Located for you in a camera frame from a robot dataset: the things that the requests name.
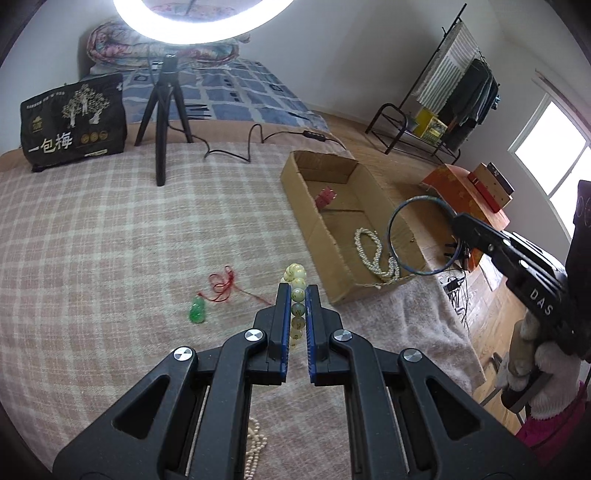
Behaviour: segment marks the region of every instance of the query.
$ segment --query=red string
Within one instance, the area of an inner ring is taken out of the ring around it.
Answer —
[[[242,290],[238,285],[236,285],[236,275],[234,274],[234,270],[232,270],[232,267],[226,265],[224,270],[226,271],[226,275],[228,275],[227,279],[224,278],[223,274],[220,273],[212,273],[211,275],[209,275],[209,284],[212,286],[213,292],[217,294],[217,297],[215,297],[214,299],[210,299],[206,297],[202,291],[198,292],[197,295],[203,297],[205,300],[220,303],[230,298],[230,293],[232,293],[232,287],[234,287],[238,291],[256,298],[258,301],[266,303],[269,306],[273,305],[272,303],[266,301],[262,297],[259,297],[254,293],[247,292],[246,290]]]

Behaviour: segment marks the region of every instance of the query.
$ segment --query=tree illustration on bag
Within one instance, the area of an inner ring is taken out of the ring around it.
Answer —
[[[74,93],[70,101],[62,109],[63,118],[70,119],[70,128],[76,126],[76,117],[80,114],[87,115],[93,113],[89,120],[92,125],[100,122],[100,115],[111,103],[102,93],[96,93],[87,84],[82,85],[80,90]]]

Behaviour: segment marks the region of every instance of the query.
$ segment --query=open cardboard box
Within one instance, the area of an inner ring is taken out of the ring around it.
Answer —
[[[352,158],[295,151],[285,164],[281,182],[331,303],[390,291],[411,277],[401,268],[400,280],[385,284],[359,258],[355,231],[368,228],[384,239],[395,208],[366,167]],[[337,196],[319,212],[314,199],[327,186]],[[425,259],[400,215],[394,222],[391,239],[402,261],[418,270],[424,269]],[[362,235],[361,241],[371,261],[375,244],[367,235]],[[382,271],[388,269],[388,257],[384,245],[380,258]]]

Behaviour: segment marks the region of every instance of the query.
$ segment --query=metal screw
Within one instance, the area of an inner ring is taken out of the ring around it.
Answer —
[[[348,342],[353,338],[353,334],[348,330],[337,330],[333,333],[335,340],[339,342]]]
[[[407,362],[417,363],[421,358],[423,358],[423,354],[419,352],[416,348],[408,348],[402,354],[404,359]]]
[[[179,362],[189,360],[193,356],[193,351],[188,346],[181,346],[174,351],[174,359]]]
[[[259,329],[253,328],[244,334],[244,338],[249,342],[258,342],[263,337],[263,332]]]

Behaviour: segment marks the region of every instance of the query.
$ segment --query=black tripod stand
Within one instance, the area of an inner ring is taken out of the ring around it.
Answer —
[[[150,94],[148,105],[139,126],[138,137],[135,140],[135,146],[139,147],[142,143],[146,127],[150,122],[154,107],[158,104],[156,113],[156,185],[161,187],[166,183],[166,142],[168,134],[168,114],[170,111],[170,96],[172,95],[177,104],[178,116],[183,124],[183,131],[187,137],[188,143],[193,143],[191,127],[185,110],[183,91],[178,83],[178,59],[176,55],[166,55],[160,70],[158,82]]]

